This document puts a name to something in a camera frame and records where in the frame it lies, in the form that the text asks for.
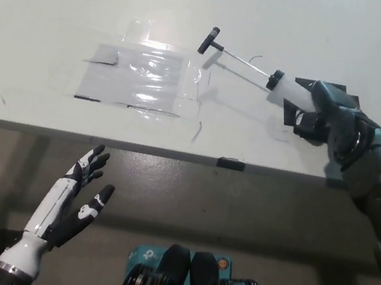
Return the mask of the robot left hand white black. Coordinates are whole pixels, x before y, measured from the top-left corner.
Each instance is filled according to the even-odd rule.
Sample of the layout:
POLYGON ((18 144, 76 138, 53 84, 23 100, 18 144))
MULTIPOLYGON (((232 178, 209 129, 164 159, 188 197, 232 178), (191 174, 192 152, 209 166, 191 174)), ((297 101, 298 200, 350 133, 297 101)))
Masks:
POLYGON ((58 248, 94 222, 114 193, 113 185, 106 185, 78 211, 70 209, 81 190, 103 175, 110 158, 104 150, 99 145, 85 153, 55 182, 24 227, 24 236, 38 237, 58 248))

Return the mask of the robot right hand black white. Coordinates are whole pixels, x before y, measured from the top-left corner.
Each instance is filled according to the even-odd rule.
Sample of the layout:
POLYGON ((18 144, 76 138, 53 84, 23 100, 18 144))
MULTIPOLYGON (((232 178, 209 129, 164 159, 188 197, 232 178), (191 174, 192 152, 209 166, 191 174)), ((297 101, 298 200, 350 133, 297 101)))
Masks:
POLYGON ((373 128, 358 103, 344 91, 324 81, 310 88, 315 112, 299 113, 294 133, 302 139, 325 143, 334 160, 347 166, 371 143, 373 128))

